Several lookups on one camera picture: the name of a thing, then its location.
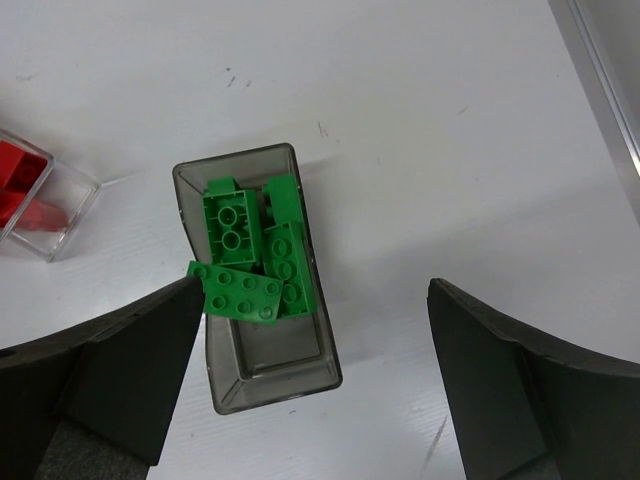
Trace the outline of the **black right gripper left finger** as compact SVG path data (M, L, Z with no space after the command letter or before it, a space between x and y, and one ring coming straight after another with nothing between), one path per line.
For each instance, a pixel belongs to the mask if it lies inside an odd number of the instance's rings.
M201 322L185 277L1 351L4 479L144 479L158 464Z

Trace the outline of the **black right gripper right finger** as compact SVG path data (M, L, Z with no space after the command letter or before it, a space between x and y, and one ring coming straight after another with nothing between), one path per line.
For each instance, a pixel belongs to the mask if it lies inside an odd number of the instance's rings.
M432 338L469 479L636 479L639 366L430 282Z

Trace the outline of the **green 2x4 lego plate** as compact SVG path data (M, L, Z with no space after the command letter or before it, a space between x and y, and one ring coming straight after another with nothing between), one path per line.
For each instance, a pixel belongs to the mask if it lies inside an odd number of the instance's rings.
M242 270L191 261L188 276L203 285L203 312L263 325L277 322L283 282Z

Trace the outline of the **dark green printed lego brick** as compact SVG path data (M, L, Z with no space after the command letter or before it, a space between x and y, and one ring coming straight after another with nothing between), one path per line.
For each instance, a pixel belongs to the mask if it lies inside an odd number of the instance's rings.
M202 195L211 263L249 271L259 264L262 229L254 190L241 189L236 180L210 180Z

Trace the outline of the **dark green 2x4 lego brick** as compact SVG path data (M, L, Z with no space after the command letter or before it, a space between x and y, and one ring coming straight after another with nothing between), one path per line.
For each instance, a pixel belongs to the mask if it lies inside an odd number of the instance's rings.
M278 224L267 228L264 236L265 273L283 282L278 317L315 314L317 300L301 224Z

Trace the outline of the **red 2x2 lego brick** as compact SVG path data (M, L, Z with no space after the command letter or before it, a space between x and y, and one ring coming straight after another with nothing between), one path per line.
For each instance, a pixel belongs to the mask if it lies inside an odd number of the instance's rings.
M28 152L8 141L0 143L1 188L28 193L48 165L45 157Z

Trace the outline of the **small green lego piece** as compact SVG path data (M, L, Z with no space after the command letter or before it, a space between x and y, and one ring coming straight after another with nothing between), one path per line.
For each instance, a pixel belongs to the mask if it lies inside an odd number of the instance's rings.
M272 176L263 188L267 215L276 224L304 220L298 184L291 174Z

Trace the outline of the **red 2x4 lego brick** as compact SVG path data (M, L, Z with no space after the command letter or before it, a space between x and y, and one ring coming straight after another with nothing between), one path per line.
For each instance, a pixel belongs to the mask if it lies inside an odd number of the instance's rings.
M24 192L0 191L0 228L4 229L26 198Z

